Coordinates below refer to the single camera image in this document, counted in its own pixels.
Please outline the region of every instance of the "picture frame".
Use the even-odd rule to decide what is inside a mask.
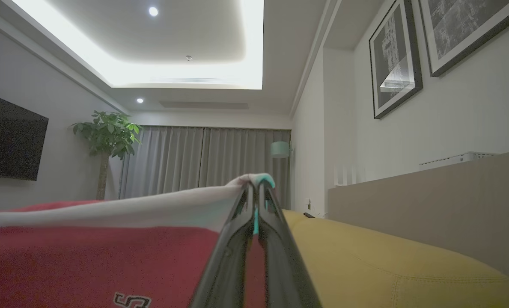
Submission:
[[[438,77],[509,27],[509,0],[419,0],[430,75]]]
[[[369,40],[374,118],[381,119],[422,90],[411,0],[395,0]]]

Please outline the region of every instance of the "potted tree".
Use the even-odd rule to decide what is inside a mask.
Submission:
[[[98,175],[98,189],[96,199],[103,200],[106,193],[106,178],[110,156],[119,156],[121,160],[125,154],[134,155],[133,143],[140,142],[137,138],[141,126],[130,123],[128,115],[123,113],[109,113],[95,111],[92,122],[75,123],[74,134],[80,133],[89,143],[90,156],[100,154],[100,174]]]

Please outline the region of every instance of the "ceiling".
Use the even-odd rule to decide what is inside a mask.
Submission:
[[[0,0],[0,17],[129,111],[210,109],[287,114],[301,84],[314,37],[320,35],[319,20],[327,1],[265,1],[263,29],[253,26],[249,32],[245,20],[250,18],[251,24],[256,25],[256,20],[262,20],[262,14],[258,14],[256,8],[246,12],[241,8],[241,3],[260,4],[261,1]],[[71,46],[73,43],[64,44],[63,41],[68,38],[58,39],[57,35],[41,26],[16,4],[21,3],[26,8],[32,2],[48,4],[53,9],[50,11],[52,15],[66,20],[74,27],[76,34],[88,39],[88,43],[92,44],[90,49],[74,50],[77,46]],[[334,36],[332,47],[354,47],[381,2],[343,0],[325,46]],[[148,14],[150,6],[158,8],[157,16]],[[256,41],[258,30],[260,35],[263,30],[263,37],[252,48],[253,44],[249,45],[249,42]],[[256,48],[260,49],[259,55],[254,57],[260,60],[258,65],[253,65],[256,61],[251,61],[250,67],[237,66],[253,53],[256,54]],[[107,72],[101,72],[103,70],[96,67],[106,59],[102,57],[94,62],[89,59],[100,50],[120,65],[133,63],[167,68],[161,70],[163,73],[172,71],[171,68],[179,68],[174,71],[177,72],[174,76],[176,80],[170,82],[161,76],[152,83],[114,84],[108,80],[112,78],[111,74],[108,78]],[[187,61],[186,55],[192,56],[192,60]],[[206,84],[183,83],[184,78],[192,78],[194,72],[188,65],[203,68],[211,74],[221,74],[223,78],[198,78],[204,79]],[[114,66],[116,74],[134,75],[133,66]],[[236,71],[237,68],[246,68],[239,71],[248,78],[256,79],[259,74],[260,87],[256,82],[250,86],[232,84],[237,80],[233,76],[229,78],[231,83],[221,82],[225,80],[225,72],[230,71],[230,67]],[[143,99],[142,104],[137,103],[138,98]]]
[[[384,0],[342,0],[324,46],[354,50]]]

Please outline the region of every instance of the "yellow leather cushion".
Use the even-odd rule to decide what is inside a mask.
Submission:
[[[509,278],[475,259],[284,211],[325,308],[509,308]]]

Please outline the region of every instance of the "wall-mounted television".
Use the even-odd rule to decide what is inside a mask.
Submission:
[[[49,119],[0,99],[0,177],[37,180]]]

